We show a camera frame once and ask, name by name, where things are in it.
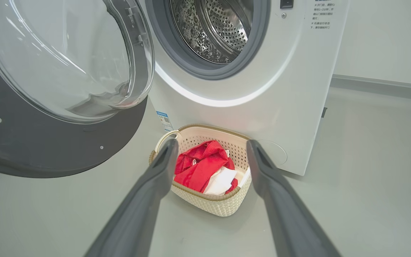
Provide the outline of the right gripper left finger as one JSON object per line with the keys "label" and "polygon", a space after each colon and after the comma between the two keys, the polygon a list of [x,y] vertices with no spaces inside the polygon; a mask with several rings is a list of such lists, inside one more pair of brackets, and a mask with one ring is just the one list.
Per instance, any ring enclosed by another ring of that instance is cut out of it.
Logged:
{"label": "right gripper left finger", "polygon": [[148,257],[160,202],[173,182],[178,141],[169,139],[84,257]]}

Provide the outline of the blue energy label sticker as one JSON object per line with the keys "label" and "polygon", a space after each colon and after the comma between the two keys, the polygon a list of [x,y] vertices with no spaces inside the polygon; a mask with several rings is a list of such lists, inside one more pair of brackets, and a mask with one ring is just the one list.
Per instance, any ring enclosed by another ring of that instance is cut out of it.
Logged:
{"label": "blue energy label sticker", "polygon": [[159,112],[159,111],[157,111],[156,113],[161,121],[163,129],[167,132],[173,131],[174,128],[173,128],[172,123],[170,122],[168,115],[166,113]]}

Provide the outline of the white front-load washing machine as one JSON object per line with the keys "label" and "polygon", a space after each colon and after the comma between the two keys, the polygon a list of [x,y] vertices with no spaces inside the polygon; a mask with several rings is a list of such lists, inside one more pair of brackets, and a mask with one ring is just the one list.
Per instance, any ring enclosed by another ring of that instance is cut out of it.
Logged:
{"label": "white front-load washing machine", "polygon": [[174,130],[206,124],[261,143],[303,176],[351,0],[141,0],[155,52],[149,97]]}

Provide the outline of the red and white clothes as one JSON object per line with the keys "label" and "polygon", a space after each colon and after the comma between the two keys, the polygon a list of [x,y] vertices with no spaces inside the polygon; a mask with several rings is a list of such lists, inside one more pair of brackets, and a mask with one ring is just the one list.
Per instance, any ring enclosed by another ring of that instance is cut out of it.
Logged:
{"label": "red and white clothes", "polygon": [[238,186],[237,173],[220,143],[211,140],[178,156],[173,180],[203,194],[223,196]]}

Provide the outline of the white partition panel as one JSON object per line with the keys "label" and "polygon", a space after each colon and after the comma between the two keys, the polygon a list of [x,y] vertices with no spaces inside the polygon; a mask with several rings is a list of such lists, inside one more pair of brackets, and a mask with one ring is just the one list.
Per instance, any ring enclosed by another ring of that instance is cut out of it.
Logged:
{"label": "white partition panel", "polygon": [[411,0],[351,0],[331,86],[411,99]]}

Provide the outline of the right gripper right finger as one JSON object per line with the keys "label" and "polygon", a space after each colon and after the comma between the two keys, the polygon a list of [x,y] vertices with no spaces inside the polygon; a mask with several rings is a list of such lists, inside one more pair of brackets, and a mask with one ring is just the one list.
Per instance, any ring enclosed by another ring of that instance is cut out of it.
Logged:
{"label": "right gripper right finger", "polygon": [[341,257],[258,141],[247,141],[247,160],[253,187],[265,203],[277,256]]}

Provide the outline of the black round glass washer door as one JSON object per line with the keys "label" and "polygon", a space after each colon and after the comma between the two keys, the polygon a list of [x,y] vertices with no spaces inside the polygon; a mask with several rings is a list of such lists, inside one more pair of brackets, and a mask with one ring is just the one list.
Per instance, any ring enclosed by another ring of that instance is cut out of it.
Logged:
{"label": "black round glass washer door", "polygon": [[0,0],[0,173],[110,159],[143,120],[154,65],[139,0]]}

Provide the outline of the cream perforated laundry basket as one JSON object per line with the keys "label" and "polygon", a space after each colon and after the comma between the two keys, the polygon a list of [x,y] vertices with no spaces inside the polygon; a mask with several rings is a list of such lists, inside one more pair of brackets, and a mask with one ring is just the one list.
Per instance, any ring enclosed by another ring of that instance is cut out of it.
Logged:
{"label": "cream perforated laundry basket", "polygon": [[230,193],[223,196],[206,195],[194,191],[179,184],[172,182],[171,191],[186,202],[212,213],[219,217],[233,215],[241,206],[252,182],[251,171],[247,161],[247,141],[250,137],[223,127],[215,127],[206,124],[189,124],[179,130],[165,133],[161,137],[149,157],[151,164],[159,153],[163,143],[175,135],[178,140],[178,151],[183,153],[189,148],[195,147],[202,142],[216,140],[225,149],[229,150],[230,159],[235,164],[237,171],[236,179],[238,184]]}

